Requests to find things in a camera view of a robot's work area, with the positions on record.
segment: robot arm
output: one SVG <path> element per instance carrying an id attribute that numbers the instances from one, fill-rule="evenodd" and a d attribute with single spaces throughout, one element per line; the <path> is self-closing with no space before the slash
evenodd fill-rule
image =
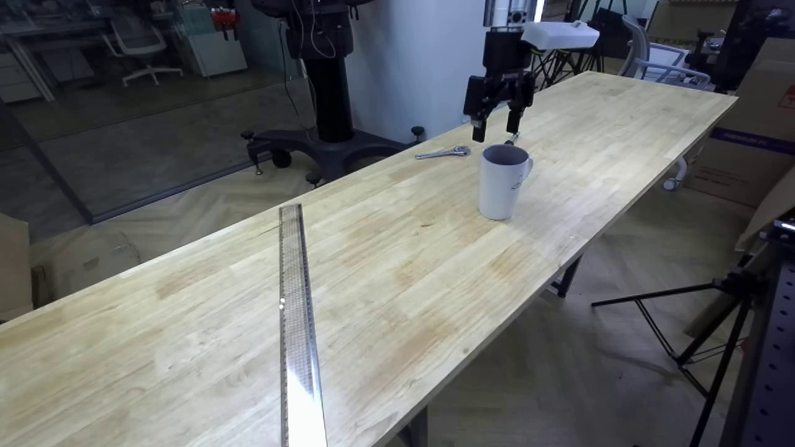
<path id="1" fill-rule="evenodd" d="M 472 119 L 472 140 L 484 141 L 488 119 L 503 101 L 510 105 L 507 132 L 516 134 L 526 107 L 534 100 L 530 71 L 530 44 L 521 39 L 524 23 L 540 17 L 541 0 L 488 0 L 484 6 L 484 76 L 471 76 L 464 115 Z"/>

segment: machine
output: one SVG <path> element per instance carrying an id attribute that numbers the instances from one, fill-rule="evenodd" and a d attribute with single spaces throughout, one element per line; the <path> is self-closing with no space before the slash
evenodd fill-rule
<path id="1" fill-rule="evenodd" d="M 510 105 L 507 132 L 519 134 L 519 121 L 534 100 L 533 44 L 524 43 L 524 23 L 540 23 L 544 0 L 488 0 L 484 76 L 471 76 L 464 115 L 472 119 L 472 140 L 484 141 L 488 119 L 503 101 Z"/>
<path id="2" fill-rule="evenodd" d="M 261 13 L 288 24 L 285 43 L 293 59 L 303 59 L 316 105 L 314 132 L 244 134 L 254 163 L 273 160 L 290 163 L 290 151 L 309 155 L 318 171 L 309 182 L 333 182 L 356 160 L 390 156 L 403 143 L 356 132 L 350 121 L 345 58 L 354 52 L 350 17 L 371 0 L 252 0 Z"/>

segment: tripod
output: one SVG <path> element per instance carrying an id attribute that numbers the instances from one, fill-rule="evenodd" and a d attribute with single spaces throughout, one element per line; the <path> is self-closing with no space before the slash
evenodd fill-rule
<path id="1" fill-rule="evenodd" d="M 663 345 L 663 351 L 669 352 L 669 358 L 675 363 L 675 368 L 688 378 L 688 383 L 707 397 L 694 436 L 692 436 L 692 447 L 702 445 L 704 430 L 711 420 L 711 412 L 715 407 L 726 369 L 731 364 L 731 358 L 738 348 L 746 319 L 751 305 L 766 292 L 766 283 L 754 275 L 751 269 L 754 259 L 746 255 L 736 271 L 731 271 L 729 275 L 711 280 L 711 283 L 699 283 L 699 285 L 685 285 L 685 289 L 669 289 L 669 291 L 657 291 L 657 292 L 641 292 L 641 296 L 626 296 L 626 297 L 612 297 L 612 300 L 597 300 L 592 304 L 592 307 L 606 307 L 606 305 L 620 305 L 620 304 L 637 304 L 643 320 L 649 322 L 651 333 L 657 335 L 657 340 Z M 694 337 L 694 342 L 683 351 L 675 352 L 673 345 L 669 342 L 669 337 L 663 335 L 663 330 L 657 325 L 654 315 L 649 314 L 643 300 L 657 300 L 657 297 L 669 297 L 669 296 L 683 296 L 683 292 L 699 292 L 699 291 L 721 291 L 729 304 L 721 307 L 721 314 L 715 314 L 704 330 Z M 695 363 L 699 351 L 704 348 L 704 342 L 723 325 L 723 320 L 729 320 L 729 315 L 738 307 L 738 315 L 731 325 L 731 335 L 729 342 L 723 348 L 718 369 L 714 374 L 714 383 L 708 387 L 704 387 L 699 383 L 699 378 L 688 369 Z"/>

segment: metal ruler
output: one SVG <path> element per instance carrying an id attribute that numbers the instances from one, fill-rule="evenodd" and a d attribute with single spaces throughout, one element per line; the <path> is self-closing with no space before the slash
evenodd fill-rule
<path id="1" fill-rule="evenodd" d="M 278 208 L 280 445 L 325 447 L 323 387 L 302 203 Z"/>

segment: wooden table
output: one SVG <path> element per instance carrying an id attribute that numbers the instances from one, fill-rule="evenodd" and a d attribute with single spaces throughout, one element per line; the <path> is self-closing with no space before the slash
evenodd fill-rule
<path id="1" fill-rule="evenodd" d="M 478 214 L 471 126 L 299 196 L 331 445 L 396 435 L 734 105 L 579 75 L 536 98 L 513 222 Z M 490 141 L 503 141 L 505 112 Z M 275 445 L 278 214 L 0 328 L 0 445 Z"/>

